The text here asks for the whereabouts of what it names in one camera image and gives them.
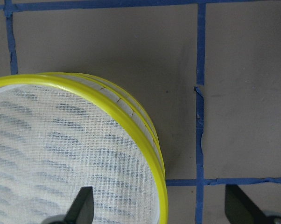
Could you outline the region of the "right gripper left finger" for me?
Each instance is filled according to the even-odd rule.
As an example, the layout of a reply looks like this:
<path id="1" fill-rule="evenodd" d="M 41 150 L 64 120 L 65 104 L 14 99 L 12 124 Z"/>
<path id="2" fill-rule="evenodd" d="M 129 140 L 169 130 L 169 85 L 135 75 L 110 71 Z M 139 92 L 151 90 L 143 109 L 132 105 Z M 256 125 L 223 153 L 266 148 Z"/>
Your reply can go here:
<path id="1" fill-rule="evenodd" d="M 92 187 L 82 187 L 65 215 L 49 217 L 47 224 L 92 224 L 94 197 Z"/>

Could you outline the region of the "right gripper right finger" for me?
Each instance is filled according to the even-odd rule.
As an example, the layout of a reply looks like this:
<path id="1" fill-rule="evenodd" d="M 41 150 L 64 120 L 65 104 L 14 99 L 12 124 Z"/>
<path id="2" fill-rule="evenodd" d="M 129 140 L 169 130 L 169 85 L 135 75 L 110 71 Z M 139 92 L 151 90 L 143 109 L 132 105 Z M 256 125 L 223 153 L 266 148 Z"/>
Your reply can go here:
<path id="1" fill-rule="evenodd" d="M 281 224 L 280 215 L 267 215 L 238 185 L 225 186 L 225 216 L 231 224 Z"/>

